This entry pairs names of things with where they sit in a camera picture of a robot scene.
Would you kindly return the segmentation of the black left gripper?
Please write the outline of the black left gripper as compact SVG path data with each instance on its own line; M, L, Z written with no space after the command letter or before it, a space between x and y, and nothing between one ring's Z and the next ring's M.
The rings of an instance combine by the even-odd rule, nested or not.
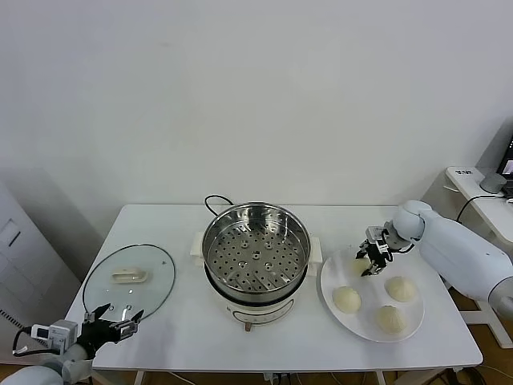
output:
M84 314L81 335L78 344L86 350L98 350L108 342L118 343L120 335L133 335L138 331L144 310L140 310L130 319L112 322L101 319L111 307L110 303L99 306Z

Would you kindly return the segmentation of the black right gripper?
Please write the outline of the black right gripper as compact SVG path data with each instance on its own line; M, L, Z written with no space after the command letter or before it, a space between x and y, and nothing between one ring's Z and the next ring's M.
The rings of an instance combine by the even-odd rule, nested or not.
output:
M356 258L365 258L367 254L372 263L361 273L362 277L380 274L385 269L386 265L394 260L387 243L383 240L370 242L364 240L359 245Z

